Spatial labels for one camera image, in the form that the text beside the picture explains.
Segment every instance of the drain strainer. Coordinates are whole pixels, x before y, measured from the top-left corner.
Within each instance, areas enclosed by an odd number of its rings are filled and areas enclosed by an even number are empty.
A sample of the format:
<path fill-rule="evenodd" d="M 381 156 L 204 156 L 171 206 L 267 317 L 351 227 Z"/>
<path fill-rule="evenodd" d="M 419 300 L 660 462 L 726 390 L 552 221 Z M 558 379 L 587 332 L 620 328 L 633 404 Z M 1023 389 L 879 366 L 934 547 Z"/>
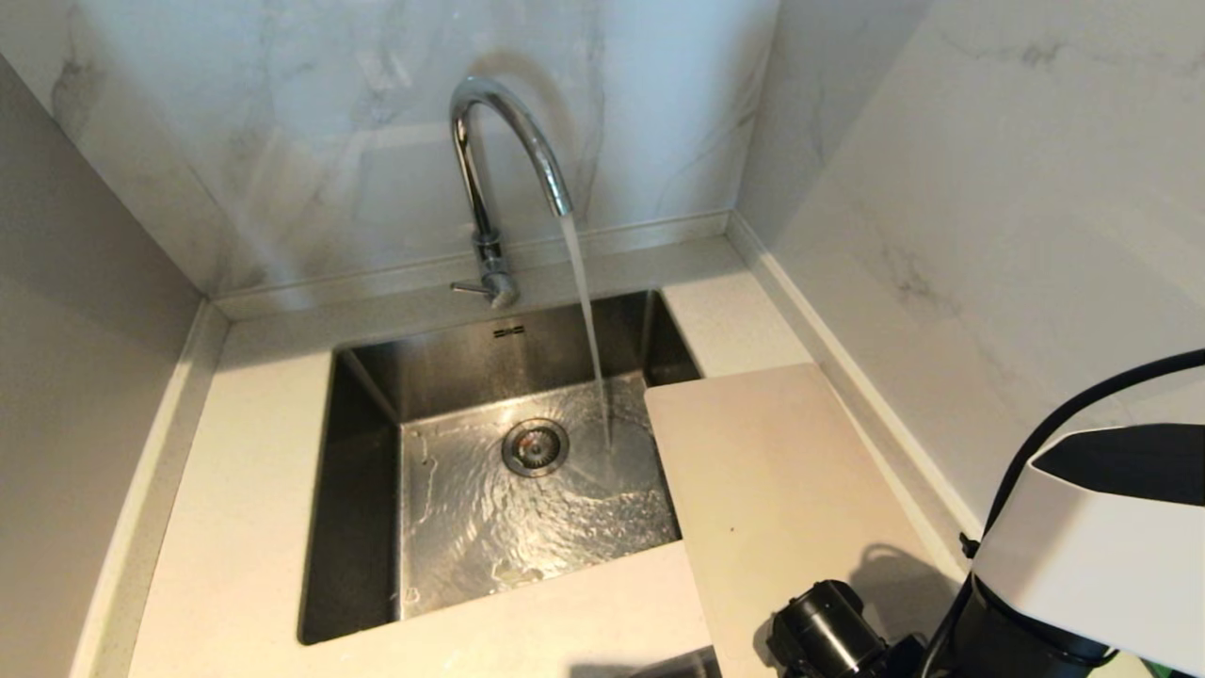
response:
<path fill-rule="evenodd" d="M 551 419 L 521 421 L 502 440 L 506 468 L 527 478 L 557 471 L 568 456 L 569 435 Z"/>

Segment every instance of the chrome faucet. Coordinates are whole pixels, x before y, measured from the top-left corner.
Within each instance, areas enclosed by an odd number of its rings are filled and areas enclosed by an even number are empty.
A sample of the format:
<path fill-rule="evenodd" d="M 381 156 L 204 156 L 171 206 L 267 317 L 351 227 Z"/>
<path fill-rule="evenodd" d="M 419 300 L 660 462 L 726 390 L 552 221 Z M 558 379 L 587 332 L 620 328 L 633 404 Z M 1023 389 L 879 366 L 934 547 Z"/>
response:
<path fill-rule="evenodd" d="M 493 307 L 505 308 L 518 299 L 519 290 L 507 270 L 506 258 L 502 257 L 501 234 L 489 222 L 486 201 L 481 194 L 477 165 L 470 143 L 469 112 L 475 104 L 484 104 L 493 108 L 518 135 L 523 148 L 531 158 L 531 164 L 535 165 L 543 195 L 548 199 L 553 214 L 568 216 L 574 211 L 574 205 L 569 200 L 569 188 L 560 175 L 557 158 L 552 154 L 548 140 L 543 137 L 535 118 L 531 117 L 531 111 L 501 83 L 486 77 L 466 77 L 452 93 L 449 114 L 452 140 L 455 141 L 460 173 L 464 175 L 464 187 L 469 193 L 469 207 L 472 208 L 472 218 L 477 223 L 477 230 L 472 234 L 472 246 L 481 269 L 481 284 L 453 282 L 452 289 L 484 294 Z"/>

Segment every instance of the stainless steel sink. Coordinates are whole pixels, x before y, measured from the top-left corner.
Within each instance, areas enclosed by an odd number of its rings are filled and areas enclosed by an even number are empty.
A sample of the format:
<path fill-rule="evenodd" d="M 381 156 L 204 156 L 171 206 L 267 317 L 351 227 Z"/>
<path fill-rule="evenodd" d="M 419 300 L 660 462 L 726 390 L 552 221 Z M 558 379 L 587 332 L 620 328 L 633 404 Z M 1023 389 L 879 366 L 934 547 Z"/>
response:
<path fill-rule="evenodd" d="M 336 353 L 302 602 L 311 644 L 680 538 L 643 391 L 698 379 L 657 291 Z"/>

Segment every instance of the faucet handle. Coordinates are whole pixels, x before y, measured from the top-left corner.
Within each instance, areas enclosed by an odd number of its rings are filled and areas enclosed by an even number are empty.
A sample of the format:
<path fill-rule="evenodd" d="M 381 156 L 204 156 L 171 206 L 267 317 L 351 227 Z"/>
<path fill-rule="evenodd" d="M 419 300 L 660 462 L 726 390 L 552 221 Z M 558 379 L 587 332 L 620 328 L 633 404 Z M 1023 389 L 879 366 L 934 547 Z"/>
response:
<path fill-rule="evenodd" d="M 474 283 L 474 282 L 453 282 L 452 283 L 452 290 L 453 291 L 472 291 L 475 294 L 483 294 L 486 296 L 489 296 L 489 295 L 492 295 L 494 293 L 494 290 L 490 289 L 489 287 L 486 287 L 484 284 L 477 284 L 477 283 Z"/>

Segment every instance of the marble backsplash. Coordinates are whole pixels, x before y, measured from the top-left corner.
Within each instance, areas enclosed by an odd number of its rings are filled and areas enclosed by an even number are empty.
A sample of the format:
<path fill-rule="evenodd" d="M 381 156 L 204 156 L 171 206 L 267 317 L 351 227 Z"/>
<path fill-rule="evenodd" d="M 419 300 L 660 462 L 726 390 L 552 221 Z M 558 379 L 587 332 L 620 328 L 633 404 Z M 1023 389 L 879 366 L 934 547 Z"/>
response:
<path fill-rule="evenodd" d="M 734 205 L 778 0 L 13 0 L 0 52 L 214 296 L 469 252 L 447 105 L 511 86 L 580 228 Z M 482 116 L 510 242 L 557 236 Z"/>
<path fill-rule="evenodd" d="M 737 211 L 982 519 L 1082 389 L 1205 346 L 1205 4 L 789 0 Z M 1205 376 L 1076 428 L 1205 421 Z"/>

